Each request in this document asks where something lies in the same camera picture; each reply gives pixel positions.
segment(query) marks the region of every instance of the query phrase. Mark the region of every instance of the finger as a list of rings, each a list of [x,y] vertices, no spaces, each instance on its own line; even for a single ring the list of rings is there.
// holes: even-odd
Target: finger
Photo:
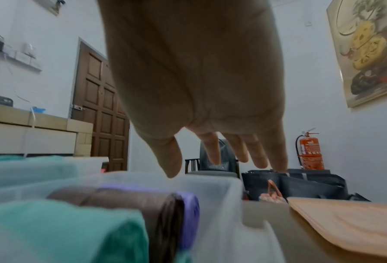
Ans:
[[[273,128],[257,134],[271,167],[277,172],[287,172],[286,139],[283,124],[280,122]]]
[[[263,146],[261,146],[255,134],[240,135],[240,138],[247,146],[251,159],[256,167],[264,169],[268,166],[267,157],[264,153]]]
[[[227,139],[238,160],[240,162],[248,162],[248,151],[240,136],[226,133],[222,135]]]
[[[214,165],[221,164],[221,152],[219,150],[219,139],[216,133],[197,134],[205,147],[208,159]]]
[[[169,178],[174,178],[181,171],[182,154],[175,137],[169,139],[142,139],[149,145],[160,167]]]

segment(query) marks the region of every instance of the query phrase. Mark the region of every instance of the red fire extinguisher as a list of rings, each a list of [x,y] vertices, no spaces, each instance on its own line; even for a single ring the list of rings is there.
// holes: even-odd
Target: red fire extinguisher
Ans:
[[[300,163],[300,167],[302,169],[307,170],[324,170],[325,167],[323,166],[323,158],[322,153],[320,151],[319,146],[319,140],[314,137],[310,137],[311,134],[319,134],[319,133],[311,133],[315,128],[303,132],[302,135],[300,135],[296,139],[296,153],[297,158]]]

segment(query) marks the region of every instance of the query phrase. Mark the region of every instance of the door panel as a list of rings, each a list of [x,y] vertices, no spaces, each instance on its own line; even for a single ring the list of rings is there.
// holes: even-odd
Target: door panel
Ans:
[[[72,119],[94,125],[91,156],[107,156],[107,170],[127,170],[130,122],[120,105],[108,62],[81,43]]]

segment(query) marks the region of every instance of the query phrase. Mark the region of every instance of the painting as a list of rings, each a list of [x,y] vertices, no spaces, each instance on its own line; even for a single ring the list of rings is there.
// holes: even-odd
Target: painting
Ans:
[[[387,0],[333,0],[327,13],[348,107],[386,94]]]

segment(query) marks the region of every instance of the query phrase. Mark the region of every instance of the purple trash bag roll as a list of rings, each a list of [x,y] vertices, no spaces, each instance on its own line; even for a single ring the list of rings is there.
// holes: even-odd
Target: purple trash bag roll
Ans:
[[[117,185],[117,184],[107,184],[103,185],[102,188],[114,188],[120,189],[124,191],[144,191],[144,192],[156,192],[156,193],[165,193],[167,191],[157,190],[152,188],[143,188],[140,186],[134,185]],[[177,192],[185,203],[185,214],[184,214],[184,222],[182,227],[182,236],[181,243],[179,244],[179,249],[188,250],[191,249],[194,245],[195,238],[198,232],[199,226],[199,217],[200,217],[200,209],[199,209],[199,201],[198,198],[191,193],[187,192]]]

